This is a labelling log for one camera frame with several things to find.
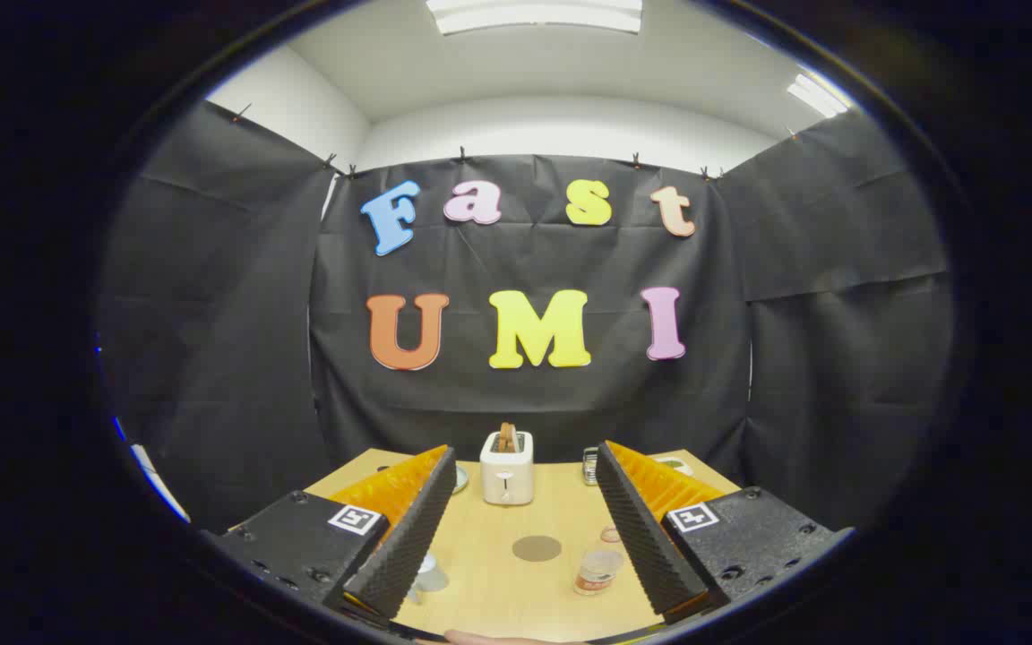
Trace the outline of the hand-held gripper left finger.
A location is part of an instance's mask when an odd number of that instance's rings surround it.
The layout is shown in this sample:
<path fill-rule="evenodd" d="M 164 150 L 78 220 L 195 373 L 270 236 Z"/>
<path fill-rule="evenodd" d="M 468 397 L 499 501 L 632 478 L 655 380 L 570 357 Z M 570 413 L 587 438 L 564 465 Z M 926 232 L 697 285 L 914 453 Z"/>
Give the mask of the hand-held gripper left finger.
<path fill-rule="evenodd" d="M 455 450 L 439 445 L 327 497 L 291 491 L 203 538 L 280 595 L 386 628 L 414 587 L 455 483 Z"/>

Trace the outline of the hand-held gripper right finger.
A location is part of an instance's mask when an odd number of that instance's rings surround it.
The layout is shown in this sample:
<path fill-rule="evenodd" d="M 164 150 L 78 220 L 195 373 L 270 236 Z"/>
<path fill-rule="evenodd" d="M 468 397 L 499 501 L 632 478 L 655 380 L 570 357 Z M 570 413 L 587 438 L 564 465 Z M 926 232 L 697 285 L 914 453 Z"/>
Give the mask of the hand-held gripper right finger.
<path fill-rule="evenodd" d="M 644 595 L 667 624 L 765 596 L 856 533 L 829 529 L 765 487 L 722 493 L 611 441 L 596 448 L 595 475 Z"/>

